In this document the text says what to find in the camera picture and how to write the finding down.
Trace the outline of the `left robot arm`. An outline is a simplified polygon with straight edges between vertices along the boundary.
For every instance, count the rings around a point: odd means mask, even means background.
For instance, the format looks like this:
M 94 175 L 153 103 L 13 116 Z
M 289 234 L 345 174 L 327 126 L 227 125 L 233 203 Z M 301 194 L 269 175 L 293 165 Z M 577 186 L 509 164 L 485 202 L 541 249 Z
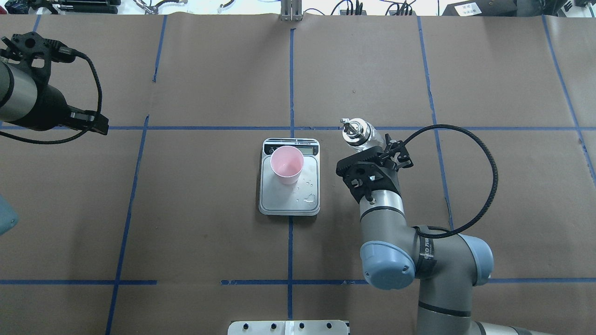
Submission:
M 102 86 L 92 60 L 58 40 L 49 40 L 36 32 L 3 37 L 1 51 L 0 119 L 33 131 L 67 127 L 76 135 L 62 140 L 27 139 L 7 132 L 9 139 L 39 145 L 64 144 L 87 132 L 107 135 L 109 120 L 102 114 Z M 53 63 L 73 63 L 83 59 L 91 69 L 98 93 L 96 108 L 83 110 L 70 106 L 62 92 L 49 84 Z

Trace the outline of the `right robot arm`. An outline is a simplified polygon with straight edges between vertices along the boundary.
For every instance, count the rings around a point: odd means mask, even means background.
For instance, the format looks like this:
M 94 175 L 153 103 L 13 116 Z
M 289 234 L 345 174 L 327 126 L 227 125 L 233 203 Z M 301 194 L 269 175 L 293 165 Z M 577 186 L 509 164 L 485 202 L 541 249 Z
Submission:
M 494 269 L 490 246 L 480 238 L 431 236 L 434 227 L 408 226 L 397 171 L 408 163 L 382 162 L 374 136 L 344 135 L 356 153 L 337 163 L 336 173 L 359 204 L 363 276 L 381 290 L 420 281 L 418 335 L 532 335 L 533 330 L 477 322 L 472 292 Z

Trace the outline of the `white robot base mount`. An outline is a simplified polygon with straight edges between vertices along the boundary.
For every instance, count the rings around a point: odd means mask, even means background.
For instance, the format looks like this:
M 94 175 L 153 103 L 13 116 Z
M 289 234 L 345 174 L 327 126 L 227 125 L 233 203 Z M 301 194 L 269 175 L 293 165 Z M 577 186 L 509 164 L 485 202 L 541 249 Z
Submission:
M 228 335 L 349 335 L 343 320 L 264 320 L 230 323 Z

